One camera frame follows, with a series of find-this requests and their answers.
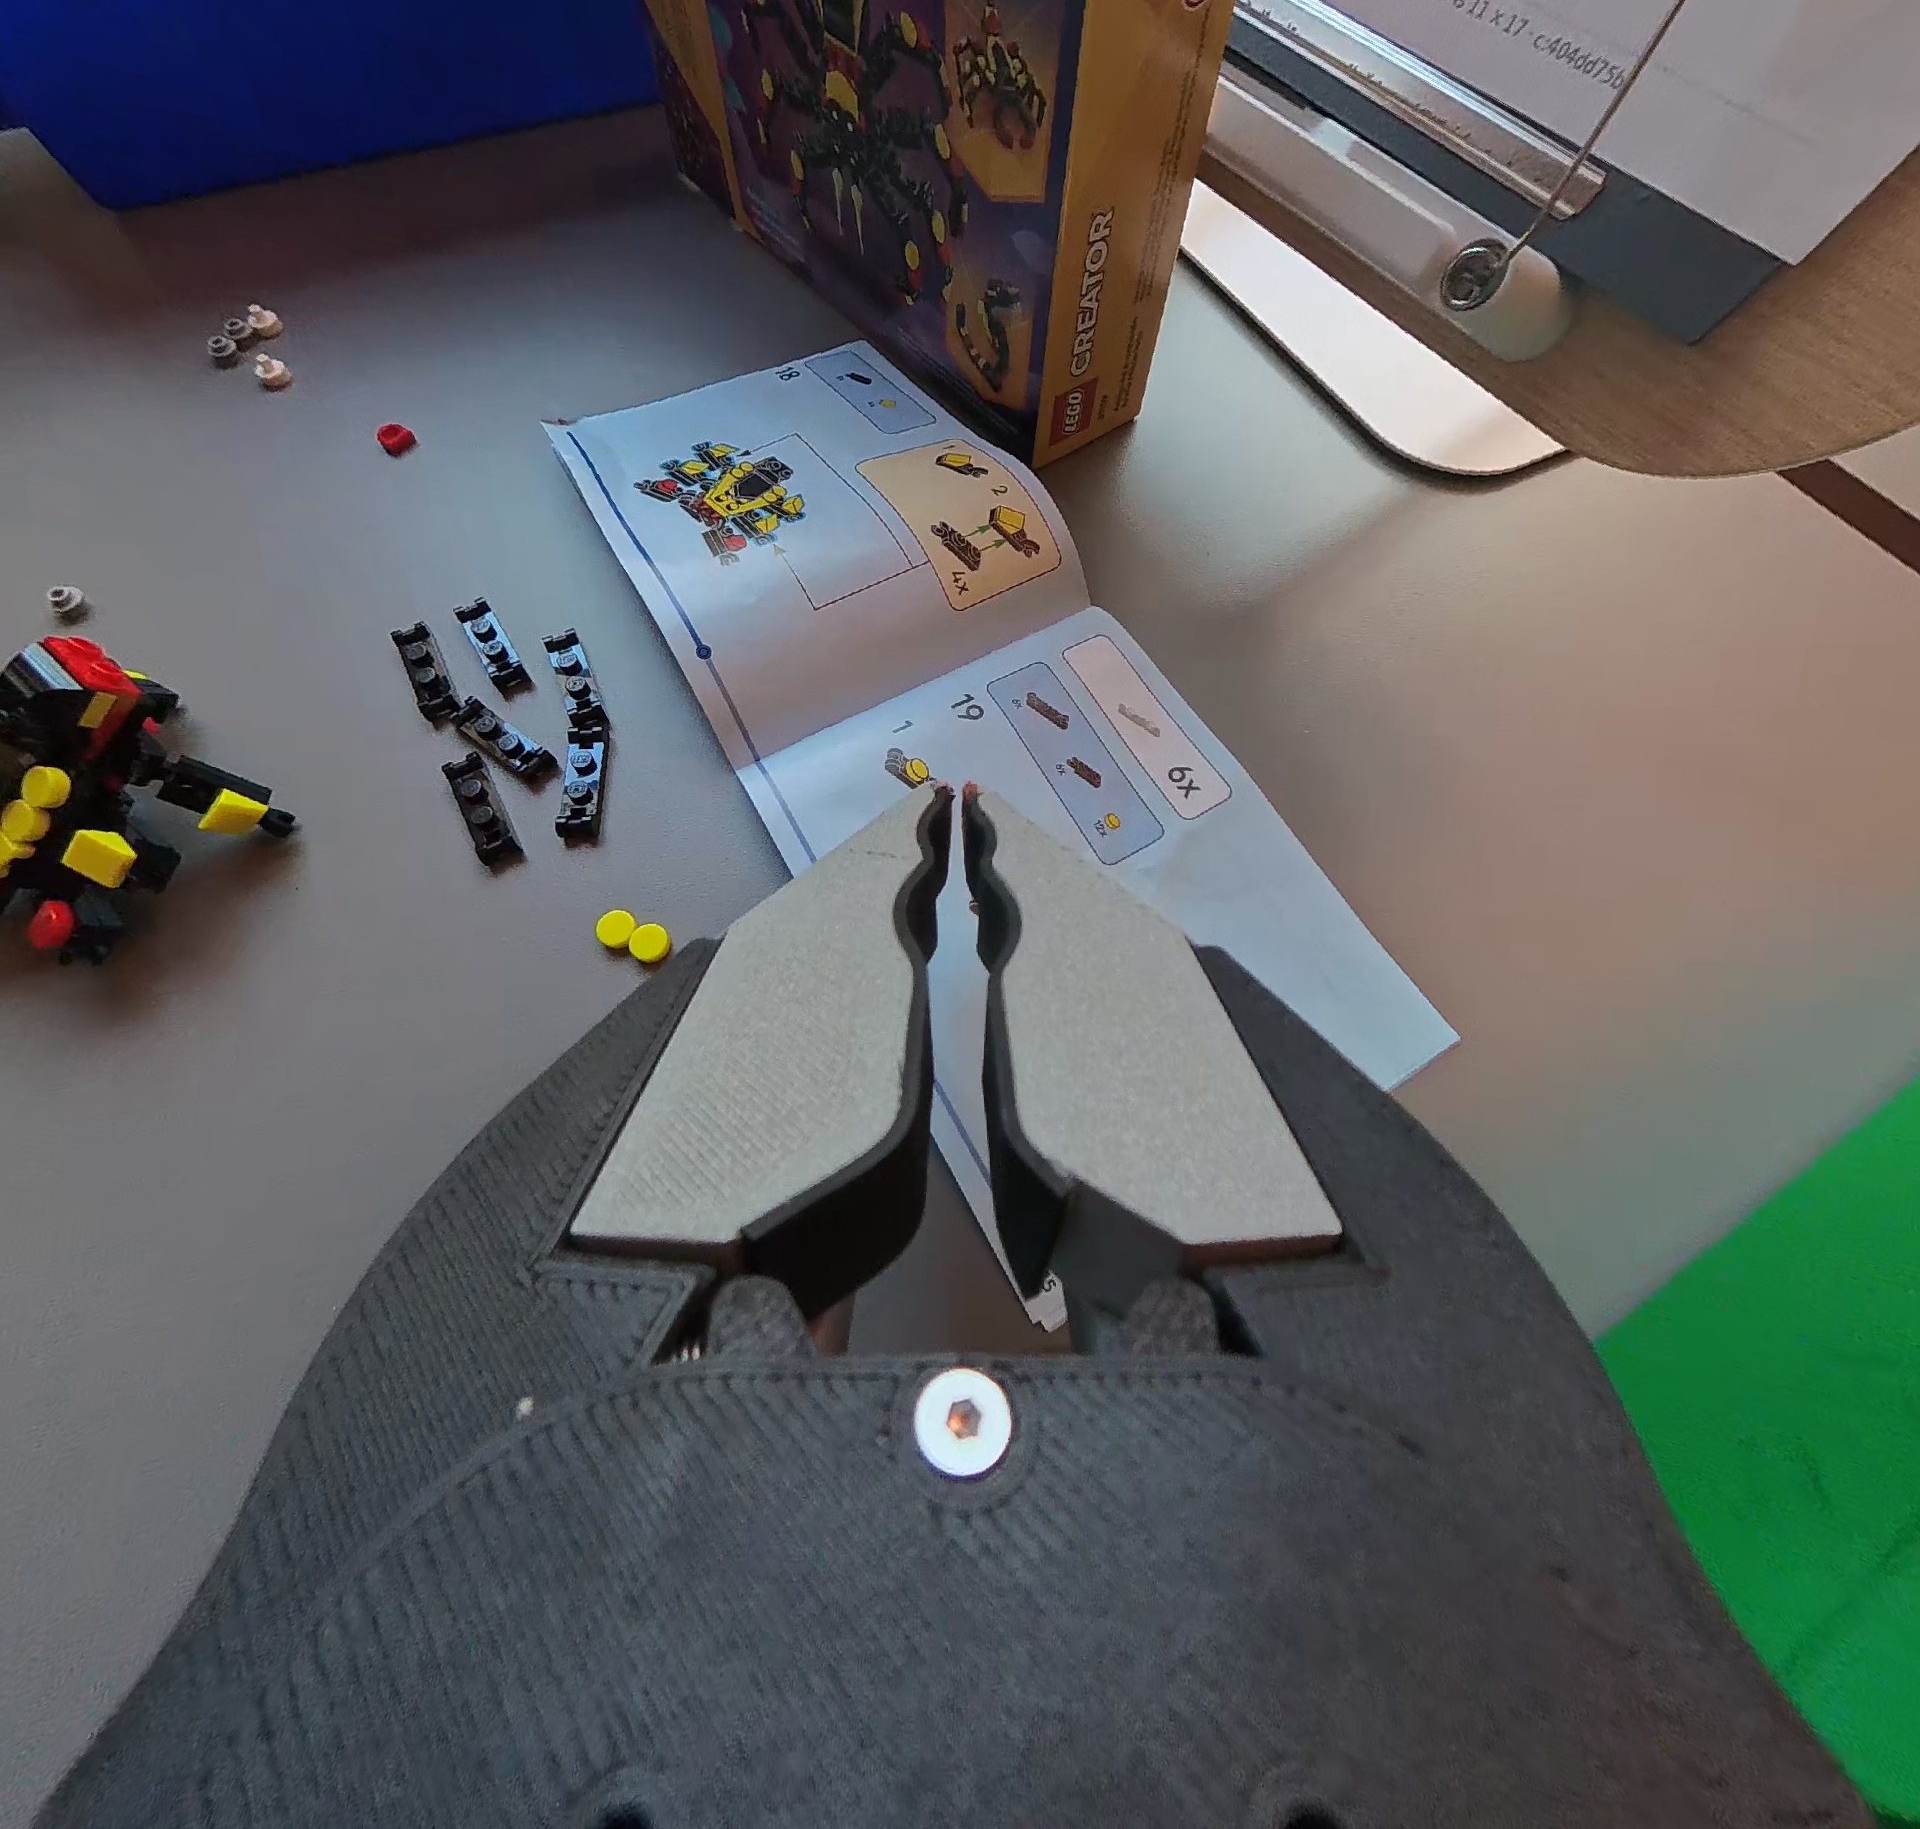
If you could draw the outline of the pile of black lego plates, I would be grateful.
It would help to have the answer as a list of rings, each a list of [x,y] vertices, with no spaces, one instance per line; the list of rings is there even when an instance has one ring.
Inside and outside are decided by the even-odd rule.
[[[576,632],[543,641],[563,694],[563,748],[553,752],[504,716],[491,700],[461,694],[450,663],[424,623],[390,632],[396,659],[413,689],[418,713],[464,742],[464,753],[441,764],[453,806],[480,865],[495,869],[524,855],[511,809],[495,777],[524,786],[558,786],[555,834],[566,845],[601,842],[611,755],[611,719],[599,676]]]

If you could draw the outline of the lego instruction booklet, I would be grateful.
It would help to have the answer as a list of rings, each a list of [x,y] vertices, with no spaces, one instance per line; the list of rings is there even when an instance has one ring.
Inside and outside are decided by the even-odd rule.
[[[1038,478],[863,344],[546,429],[794,876],[922,786],[952,790],[931,981],[931,1141],[992,1251],[988,974],[962,804],[984,786],[1373,1083],[1453,1027],[1246,767],[1090,606]],[[1020,1298],[1045,1326],[1054,1284]]]

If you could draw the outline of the grey paper holder rail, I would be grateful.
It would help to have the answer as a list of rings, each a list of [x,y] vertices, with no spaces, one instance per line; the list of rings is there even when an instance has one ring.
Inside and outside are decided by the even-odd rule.
[[[1236,0],[1223,71],[1284,89],[1537,248],[1574,287],[1696,342],[1783,264],[1323,0]]]

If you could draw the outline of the black yellow lego spider model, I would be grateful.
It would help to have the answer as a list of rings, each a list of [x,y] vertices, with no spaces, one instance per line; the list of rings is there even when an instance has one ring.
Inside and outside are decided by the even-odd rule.
[[[166,745],[179,712],[176,689],[83,636],[35,641],[5,663],[3,904],[25,902],[37,954],[103,966],[125,929],[120,896],[171,882],[180,851],[140,828],[135,790],[204,834],[295,834],[270,786]]]

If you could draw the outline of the yellow purple lego box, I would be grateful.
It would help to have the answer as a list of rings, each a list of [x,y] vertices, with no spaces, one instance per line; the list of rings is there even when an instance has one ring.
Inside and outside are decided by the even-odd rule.
[[[1042,466],[1141,415],[1234,0],[640,0],[679,171]]]

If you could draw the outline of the white printed paper sheet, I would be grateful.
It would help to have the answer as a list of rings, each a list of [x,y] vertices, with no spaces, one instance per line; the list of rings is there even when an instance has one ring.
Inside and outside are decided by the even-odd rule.
[[[1570,143],[1675,0],[1323,0]],[[1795,264],[1913,149],[1919,0],[1685,0],[1596,156]]]

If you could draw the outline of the green cloth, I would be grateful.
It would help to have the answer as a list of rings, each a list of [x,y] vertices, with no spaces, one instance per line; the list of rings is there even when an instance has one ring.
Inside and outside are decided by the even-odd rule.
[[[1919,1820],[1919,1083],[1596,1338],[1712,1586]]]

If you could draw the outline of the blue bin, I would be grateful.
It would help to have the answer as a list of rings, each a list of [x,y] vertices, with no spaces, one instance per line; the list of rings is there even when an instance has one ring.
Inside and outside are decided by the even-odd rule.
[[[109,209],[658,98],[639,0],[3,0],[3,82]]]

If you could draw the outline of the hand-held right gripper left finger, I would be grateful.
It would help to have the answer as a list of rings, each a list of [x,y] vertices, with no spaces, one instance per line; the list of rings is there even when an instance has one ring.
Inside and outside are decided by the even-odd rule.
[[[915,1237],[952,790],[922,786],[749,910],[601,1145],[568,1237],[780,1283],[808,1320]]]

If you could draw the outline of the white mounting bar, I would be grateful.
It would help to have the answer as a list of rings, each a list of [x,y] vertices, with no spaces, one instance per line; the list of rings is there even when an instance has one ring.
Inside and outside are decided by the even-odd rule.
[[[1503,359],[1548,353],[1574,323],[1575,292],[1549,256],[1510,248],[1492,220],[1284,89],[1223,71],[1209,149]]]

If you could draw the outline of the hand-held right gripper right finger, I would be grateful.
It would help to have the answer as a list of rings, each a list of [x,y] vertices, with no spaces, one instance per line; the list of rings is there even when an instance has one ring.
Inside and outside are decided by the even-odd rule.
[[[1341,1247],[1341,1219],[1188,933],[966,786],[1006,1261],[1090,1350],[1154,1284]]]

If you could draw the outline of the silver flat base plate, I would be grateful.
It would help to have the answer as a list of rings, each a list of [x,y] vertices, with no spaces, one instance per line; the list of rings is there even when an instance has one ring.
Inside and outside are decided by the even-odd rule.
[[[1209,185],[1191,190],[1183,256],[1324,400],[1401,462],[1456,480],[1499,480],[1569,453]]]

